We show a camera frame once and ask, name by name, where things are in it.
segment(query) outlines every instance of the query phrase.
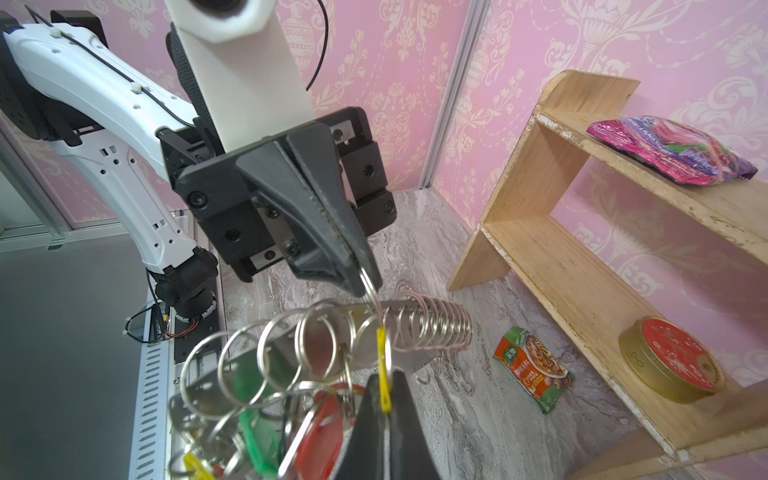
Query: damask pattern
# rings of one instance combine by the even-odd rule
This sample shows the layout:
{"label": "damask pattern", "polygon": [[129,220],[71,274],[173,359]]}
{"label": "damask pattern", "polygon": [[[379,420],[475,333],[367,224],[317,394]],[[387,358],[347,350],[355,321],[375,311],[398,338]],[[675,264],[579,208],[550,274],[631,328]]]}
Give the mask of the damask pattern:
{"label": "damask pattern", "polygon": [[[48,14],[86,9],[101,18],[109,47],[148,77],[185,98],[165,48],[170,16],[163,0],[5,0],[3,8],[31,22],[25,3]],[[418,186],[467,13],[466,0],[323,0],[329,16],[328,49],[310,91],[325,114],[364,107],[386,164],[389,186]],[[277,0],[276,12],[304,81],[323,48],[317,0]],[[72,225],[112,218],[90,184],[42,143],[18,139],[33,170]],[[153,180],[171,208],[184,203],[165,182]]]}
{"label": "damask pattern", "polygon": [[[541,89],[567,68],[640,79],[627,114],[704,130],[758,166],[752,181],[768,180],[766,14],[755,0],[492,0],[433,187],[475,226]],[[768,377],[765,265],[598,161],[553,216],[738,381]],[[768,478],[767,459],[697,469]]]}

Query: snack bag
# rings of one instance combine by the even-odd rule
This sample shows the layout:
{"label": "snack bag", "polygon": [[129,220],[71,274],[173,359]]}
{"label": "snack bag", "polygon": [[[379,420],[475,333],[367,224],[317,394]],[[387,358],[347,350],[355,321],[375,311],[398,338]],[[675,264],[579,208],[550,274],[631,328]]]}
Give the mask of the snack bag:
{"label": "snack bag", "polygon": [[587,132],[679,184],[715,185],[757,173],[710,135],[666,118],[597,121]]}
{"label": "snack bag", "polygon": [[502,337],[493,356],[528,390],[543,413],[554,409],[575,378],[535,336],[519,327]]}

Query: black cable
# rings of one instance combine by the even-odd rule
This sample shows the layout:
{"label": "black cable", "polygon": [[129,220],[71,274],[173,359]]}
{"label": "black cable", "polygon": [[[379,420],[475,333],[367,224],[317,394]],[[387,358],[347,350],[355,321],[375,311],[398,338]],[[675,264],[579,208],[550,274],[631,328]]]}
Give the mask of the black cable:
{"label": "black cable", "polygon": [[154,290],[152,289],[152,280],[149,279],[149,269],[145,269],[147,274],[147,286],[149,287],[149,291],[152,294],[152,299],[157,304],[157,306],[160,306],[160,299],[157,298],[157,295],[154,294]]}
{"label": "black cable", "polygon": [[[35,20],[35,23],[40,23],[40,22],[38,22],[38,19],[40,19],[40,20],[42,20],[42,21],[43,21],[43,23],[45,23],[47,26],[49,26],[49,27],[53,27],[53,24],[52,24],[51,22],[49,22],[48,20],[46,20],[45,18],[43,18],[43,17],[42,17],[42,16],[41,16],[39,13],[35,12],[34,10],[32,10],[32,9],[29,7],[29,5],[24,5],[24,6],[25,6],[25,7],[27,8],[27,10],[29,11],[29,14],[30,14],[30,15],[32,15],[32,18]],[[104,59],[103,59],[102,57],[100,57],[99,55],[96,55],[96,52],[94,52],[94,51],[93,51],[93,50],[91,50],[90,48],[86,47],[85,45],[83,45],[82,43],[80,43],[79,41],[77,41],[77,40],[76,40],[75,38],[73,38],[71,35],[69,35],[69,34],[67,34],[67,33],[64,33],[64,32],[62,32],[62,33],[61,33],[61,36],[62,36],[62,37],[64,37],[64,38],[66,38],[67,40],[71,41],[72,43],[74,43],[74,44],[75,44],[75,45],[77,45],[78,47],[82,48],[82,49],[83,49],[83,50],[85,50],[86,52],[88,52],[88,53],[89,53],[89,54],[90,54],[90,55],[91,55],[93,58],[95,58],[95,59],[99,60],[99,61],[100,61],[102,64],[104,64],[104,65],[108,66],[108,67],[109,67],[109,68],[110,68],[110,69],[111,69],[113,72],[115,72],[116,74],[120,75],[122,78],[124,78],[124,79],[125,79],[126,81],[128,81],[129,83],[134,83],[134,80],[133,80],[131,77],[127,76],[127,75],[126,75],[125,73],[123,73],[123,72],[122,72],[122,71],[121,71],[119,68],[115,67],[113,64],[109,63],[108,61],[104,60]],[[151,99],[154,101],[154,103],[156,103],[156,104],[160,105],[160,108],[162,108],[163,110],[165,110],[165,111],[166,111],[166,113],[168,113],[168,114],[169,114],[171,117],[173,117],[173,119],[174,119],[175,121],[179,122],[180,124],[184,124],[184,125],[187,125],[188,127],[194,127],[194,125],[193,125],[193,124],[191,124],[191,123],[189,123],[189,122],[187,122],[187,121],[184,121],[184,120],[182,120],[181,118],[179,118],[179,117],[178,117],[178,116],[177,116],[177,115],[176,115],[176,114],[175,114],[173,111],[171,111],[171,110],[170,110],[170,108],[166,107],[166,106],[165,106],[165,104],[164,104],[162,101],[160,101],[160,100],[159,100],[157,97],[155,97],[154,95],[152,95],[152,93],[150,93],[150,92],[149,92],[149,90],[147,90],[147,89],[146,89],[146,88],[144,88],[143,86],[141,87],[141,91],[142,91],[143,93],[145,93],[145,94],[146,94],[146,95],[147,95],[149,98],[151,98]]]}
{"label": "black cable", "polygon": [[[152,313],[151,313],[151,316],[150,316],[150,330],[149,330],[148,338],[146,340],[144,340],[144,339],[142,339],[142,338],[140,338],[138,336],[135,336],[134,334],[131,333],[131,330],[130,330],[130,328],[131,328],[131,321],[134,318],[136,318],[137,316],[141,315],[142,313],[146,312],[149,309],[153,309]],[[152,303],[152,305],[148,306],[144,310],[141,310],[140,312],[134,314],[132,317],[128,318],[125,321],[125,329],[124,329],[125,336],[128,336],[128,337],[132,338],[136,342],[148,343],[148,344],[159,343],[159,342],[162,342],[163,340],[165,340],[163,338],[162,333],[158,332],[155,329],[155,326],[157,324],[157,315],[159,315],[159,312],[160,312],[160,305],[157,304],[157,303]]]}
{"label": "black cable", "polygon": [[309,84],[306,86],[306,89],[309,90],[312,87],[312,84],[315,83],[315,78],[317,78],[317,74],[320,73],[320,67],[323,66],[323,60],[326,58],[326,48],[328,48],[328,12],[326,12],[326,6],[323,5],[323,0],[317,0],[318,5],[320,5],[320,10],[323,11],[323,20],[325,20],[326,23],[326,37],[323,40],[323,51],[320,53],[320,61],[317,62],[317,68],[315,69],[315,74],[312,75],[312,80],[310,80]]}

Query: seasoning packet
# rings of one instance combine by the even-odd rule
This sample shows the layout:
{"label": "seasoning packet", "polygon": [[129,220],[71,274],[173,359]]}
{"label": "seasoning packet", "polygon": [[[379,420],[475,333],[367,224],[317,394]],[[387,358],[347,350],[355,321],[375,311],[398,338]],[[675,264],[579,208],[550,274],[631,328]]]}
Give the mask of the seasoning packet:
{"label": "seasoning packet", "polygon": [[493,356],[512,372],[545,414],[554,410],[560,395],[575,379],[531,332],[517,326],[502,337]]}

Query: gold tin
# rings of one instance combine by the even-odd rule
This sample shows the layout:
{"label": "gold tin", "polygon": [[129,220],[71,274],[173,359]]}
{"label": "gold tin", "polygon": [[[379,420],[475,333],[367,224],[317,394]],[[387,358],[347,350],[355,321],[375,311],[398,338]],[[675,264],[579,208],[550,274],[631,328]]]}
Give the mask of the gold tin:
{"label": "gold tin", "polygon": [[698,340],[659,316],[645,316],[619,335],[624,360],[643,382],[677,403],[725,388],[725,375]]}

